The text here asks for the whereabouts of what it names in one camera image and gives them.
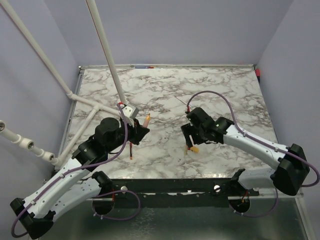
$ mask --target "white pipe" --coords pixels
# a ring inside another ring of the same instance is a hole
[[[64,89],[66,95],[70,97],[73,93],[65,83],[65,81],[62,79],[58,71],[56,70],[55,66],[52,64],[52,62],[49,60],[49,58],[46,56],[45,52],[41,49],[35,38],[32,36],[32,34],[29,32],[25,24],[22,22],[20,17],[17,15],[15,10],[12,8],[12,6],[9,4],[7,0],[0,0],[0,4],[4,8],[4,10],[9,14],[12,21],[16,24],[16,26],[20,29],[22,34],[25,36],[25,38],[28,40],[28,42],[31,44],[33,49],[36,51],[36,53],[39,55],[39,57],[42,59],[44,64],[47,66],[47,68],[51,71],[53,76],[56,78],[56,80],[59,82],[61,87]]]
[[[124,104],[127,104],[126,97],[124,95],[124,91],[122,89],[122,86],[121,86],[121,83],[119,80],[119,76],[117,73],[117,69],[115,66],[115,61],[114,61],[114,58],[112,57],[112,54],[111,54],[111,50],[110,50],[107,36],[106,36],[105,30],[104,30],[104,26],[102,24],[102,21],[101,21],[99,12],[98,12],[96,1],[95,0],[86,0],[86,4],[89,8],[89,12],[91,14],[91,18],[93,20],[93,24],[95,26],[96,32],[98,33],[98,37],[100,39],[100,43],[101,43],[106,61],[109,65],[115,88],[119,94],[119,98],[120,98],[121,102],[123,102]]]
[[[2,120],[0,120],[0,135],[11,141],[13,144],[17,144],[20,148],[34,153],[37,157],[42,158],[53,165],[57,164],[53,153],[38,148],[35,146],[35,142],[33,140],[10,131],[6,127],[6,123]]]
[[[71,149],[74,147],[74,145],[76,144],[77,140],[80,138],[80,136],[82,135],[82,133],[85,131],[85,129],[87,128],[87,126],[89,125],[90,121],[94,118],[94,116],[96,115],[96,113],[100,110],[99,106],[96,105],[93,107],[92,111],[89,113],[89,115],[87,116],[87,118],[84,120],[82,126],[78,129],[78,131],[75,133],[75,135],[73,136],[72,140],[69,142],[69,144],[65,147],[65,149],[63,150],[63,152],[61,153],[61,155],[57,158],[58,160],[58,164],[62,166],[66,160],[66,157],[68,155],[68,153],[71,151]]]
[[[113,108],[111,108],[111,107],[105,106],[105,105],[103,105],[102,103],[99,103],[99,102],[97,102],[97,101],[88,100],[88,99],[86,99],[86,98],[84,98],[84,97],[81,97],[81,96],[78,96],[78,95],[76,95],[76,94],[72,94],[72,95],[70,96],[70,98],[71,98],[72,100],[79,101],[79,102],[81,102],[81,103],[90,105],[90,106],[92,106],[92,107],[98,106],[100,110],[106,111],[106,112],[108,112],[108,113],[110,113],[110,114],[113,114],[113,115],[116,115],[116,116],[120,116],[119,111],[117,111],[117,110],[115,110],[115,109],[113,109]]]

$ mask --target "marble surface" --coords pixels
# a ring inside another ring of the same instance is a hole
[[[232,146],[224,144],[199,145],[199,153],[184,154],[185,139],[180,127],[189,98],[203,90],[223,94],[234,109],[238,123],[258,136],[276,141],[276,136],[253,69],[249,68],[157,68],[119,69],[119,78],[128,102],[140,112],[143,122],[150,113],[150,133],[139,146],[133,146],[133,160],[129,158],[129,144],[120,157],[102,165],[110,178],[227,178],[237,169],[258,169],[264,163]],[[117,108],[119,102],[111,74],[107,69],[86,69],[79,95],[106,106]],[[217,95],[199,95],[190,104],[202,107],[213,119],[231,118],[228,106]],[[91,107],[77,102],[68,141],[79,129]],[[95,131],[103,118],[111,114],[99,111],[70,154],[78,144]]]

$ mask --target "white wall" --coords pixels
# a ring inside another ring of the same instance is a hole
[[[79,65],[106,65],[85,0],[44,0]],[[293,0],[96,0],[116,64],[257,64]]]
[[[43,0],[10,0],[20,18],[73,90],[78,65]],[[0,7],[0,119],[17,134],[55,154],[71,101]],[[0,239],[9,240],[15,214],[9,204],[51,175],[53,166],[0,137]],[[18,224],[17,233],[24,229]]]
[[[320,170],[320,1],[295,0],[258,64],[261,90],[279,141],[301,145]],[[306,182],[315,180],[311,171]],[[305,188],[320,238],[320,185]]]

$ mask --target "marble tabletop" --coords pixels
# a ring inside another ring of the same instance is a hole
[[[223,94],[234,109],[238,123],[247,131],[276,142],[275,132],[265,105],[255,72],[251,68],[154,68],[118,69],[119,78],[128,102],[140,109],[137,119],[143,122],[151,115],[150,133],[140,145],[129,144],[114,161],[99,166],[112,179],[151,178],[228,178],[238,169],[266,167],[259,159],[225,144],[202,144],[199,153],[188,151],[180,127],[188,120],[185,115],[189,98],[203,90]],[[119,97],[108,69],[86,69],[79,95],[117,108]],[[190,104],[203,108],[215,120],[228,119],[228,106],[217,95],[205,93]],[[67,141],[77,132],[91,107],[76,103]],[[71,153],[95,131],[103,118],[111,114],[99,111]]]

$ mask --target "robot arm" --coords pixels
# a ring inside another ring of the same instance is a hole
[[[130,119],[126,126],[127,140],[139,145],[150,130],[134,118],[137,110],[132,106],[125,106],[123,112],[125,118]],[[60,216],[79,203],[112,192],[112,181],[102,171],[95,172],[92,178],[79,181],[95,170],[95,164],[106,161],[108,153],[123,145],[124,141],[125,125],[122,119],[120,125],[115,118],[103,119],[95,128],[94,135],[78,146],[72,157],[44,186],[24,199],[16,198],[11,202],[10,206],[17,216],[24,211],[19,220],[32,239],[45,234]],[[89,165],[92,167],[70,172]]]
[[[238,177],[238,182],[245,189],[276,187],[287,195],[295,196],[310,171],[307,165],[287,154],[291,153],[306,160],[303,149],[296,144],[288,147],[270,142],[243,128],[244,134],[242,134],[233,121],[224,117],[214,121],[200,107],[196,107],[186,117],[190,123],[183,125],[181,130],[189,148],[193,143],[197,145],[210,142],[227,144],[259,158],[270,166],[258,170],[244,170]]]

